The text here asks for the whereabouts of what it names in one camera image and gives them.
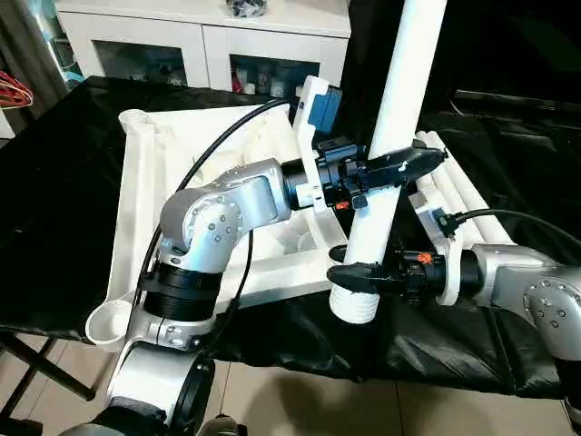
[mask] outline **black tablecloth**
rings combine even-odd
[[[259,101],[91,78],[0,149],[0,327],[84,339],[86,317],[103,300],[109,278],[123,168],[120,112]],[[578,135],[440,114],[424,116],[421,124],[441,133],[491,206],[530,212],[578,234]],[[403,200],[394,238],[410,249],[429,248]],[[503,224],[519,243],[563,262],[581,262],[551,233],[514,220]],[[405,379],[560,397],[545,347],[511,313],[384,298],[374,322],[354,326],[334,317],[327,300],[328,293],[320,292],[239,311],[219,357],[356,381]]]

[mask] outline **tiled floor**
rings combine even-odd
[[[44,339],[27,336],[25,341],[40,349]],[[37,375],[13,417],[42,422],[47,436],[91,420],[103,407],[113,357],[77,342],[58,342],[50,359],[98,387],[97,398],[85,402]],[[14,357],[0,358],[0,405],[24,373]],[[220,412],[245,423],[251,436],[572,436],[559,401],[402,382],[355,384],[227,362],[217,362],[206,417]]]

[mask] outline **plastic container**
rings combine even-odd
[[[87,338],[107,352],[119,352],[124,343],[131,304],[112,300],[99,306],[86,321]]]
[[[95,345],[115,352],[123,345],[122,320],[131,306],[143,256],[165,201],[173,194],[192,162],[236,120],[258,106],[147,114],[130,110],[119,119],[127,133],[123,178],[113,243],[107,297],[85,325]],[[235,165],[275,158],[280,163],[300,157],[288,106],[244,125],[226,140],[196,174],[190,186],[204,185]],[[306,209],[284,223],[255,230],[251,272],[241,306],[272,302],[328,290],[329,249],[347,238],[332,211],[315,215]],[[305,234],[310,238],[302,239]],[[232,252],[215,312],[225,310],[242,276],[248,250],[244,237]]]
[[[256,94],[256,85],[255,84],[246,84],[244,86],[244,93],[247,95],[255,95]]]
[[[271,97],[284,97],[284,80],[280,77],[273,77],[271,81]]]

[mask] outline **wire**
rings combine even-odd
[[[196,361],[203,361],[203,359],[211,358],[212,352],[220,342],[220,338],[222,337],[223,333],[226,331],[228,325],[230,324],[232,317],[236,310],[238,309],[238,305],[240,304],[240,298],[242,295],[242,289],[244,289],[244,284],[246,283],[246,279],[248,278],[248,273],[251,270],[251,263],[252,263],[252,247],[254,246],[254,231],[250,230],[248,232],[248,255],[246,257],[246,266],[244,267],[244,274],[242,275],[242,280],[240,285],[238,286],[238,291],[234,294],[234,297],[230,300],[230,304],[228,304],[228,308],[224,313],[224,318],[220,327],[216,330],[216,333],[213,335],[212,341],[205,347],[198,357]]]
[[[450,100],[450,106],[452,106],[452,109],[454,109],[454,112],[456,112],[458,115],[466,116],[466,114],[464,114],[462,111],[460,111],[458,109],[458,107],[456,106],[456,104],[452,100]]]
[[[516,216],[517,218],[524,218],[533,223],[537,223],[540,225],[544,225],[545,227],[551,229],[553,232],[561,235],[563,238],[567,239],[571,243],[575,244],[577,247],[581,248],[581,241],[579,241],[575,236],[571,233],[566,232],[565,230],[557,227],[556,225],[545,221],[541,218],[538,218],[534,215],[530,215],[528,213],[517,212],[517,211],[509,211],[507,209],[476,209],[475,211],[468,211],[465,213],[456,213],[451,215],[451,217],[456,220],[458,225],[464,223],[467,220],[472,218],[477,218],[479,216],[486,216],[486,215],[508,215],[508,216]]]
[[[181,191],[182,189],[184,189],[188,183],[190,182],[190,180],[194,177],[194,175],[196,175],[196,173],[198,172],[198,170],[200,170],[200,167],[202,167],[202,165],[208,160],[208,158],[212,155],[212,153],[214,153],[214,151],[224,142],[226,141],[226,139],[228,139],[228,137],[230,137],[231,134],[233,134],[234,132],[236,132],[238,129],[240,129],[243,125],[245,125],[246,123],[248,123],[251,119],[255,118],[256,116],[270,110],[273,107],[276,106],[280,106],[283,104],[287,104],[288,102],[286,100],[282,100],[282,99],[277,99],[277,100],[272,100],[271,102],[268,102],[264,105],[262,105],[261,107],[258,107],[256,109],[254,109],[252,112],[249,112],[248,114],[244,115],[240,120],[238,120],[236,123],[234,123],[233,125],[231,125],[223,134],[221,134],[218,139],[216,139],[212,145],[210,145],[210,147],[208,147],[206,149],[205,152],[202,153],[202,155],[200,156],[200,158],[195,162],[195,164],[192,166],[192,168],[190,169],[190,171],[188,171],[188,173],[185,175],[185,177],[183,177],[182,182],[180,183],[180,185],[178,186],[178,188],[175,190],[175,192],[177,193],[178,191]],[[145,252],[145,257],[143,258],[143,263],[142,263],[142,269],[140,272],[140,280],[141,277],[144,277],[147,275],[148,270],[149,270],[149,265],[150,262],[152,260],[153,257],[153,252],[155,251],[155,248],[157,246],[157,243],[159,242],[160,236],[162,235],[162,229],[160,227],[160,225],[158,224],[157,227],[155,228],[155,231],[153,232],[153,236],[152,239],[149,242],[149,245],[147,247],[147,251]],[[134,312],[135,312],[135,307],[139,304],[139,302],[141,301],[141,297],[142,297],[142,287],[141,284],[138,282],[137,283],[137,287],[135,289],[135,296],[133,297],[133,304],[132,304],[132,310],[131,310],[131,315],[130,315],[130,319],[129,319],[129,324],[131,325],[131,322],[133,320],[134,317]],[[234,301],[233,299],[231,300],[230,305],[232,305],[233,303],[236,303],[236,301]]]

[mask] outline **white pipe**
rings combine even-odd
[[[444,142],[436,132],[428,133],[427,139],[428,146],[435,146],[440,150],[446,149]],[[487,209],[487,202],[484,201],[474,184],[472,184],[466,173],[464,173],[464,170],[454,158],[450,150],[446,149],[446,151],[448,153],[448,159],[443,163],[444,168],[456,187],[456,190],[462,197],[462,201],[467,209],[469,211]],[[480,216],[472,221],[475,222],[486,243],[514,245],[514,242],[496,216]]]
[[[411,146],[428,85],[447,0],[406,0],[385,83],[369,158]],[[381,263],[388,244],[399,188],[368,193],[368,207],[353,219],[345,263]],[[333,285],[330,308],[346,322],[371,321],[378,295]]]

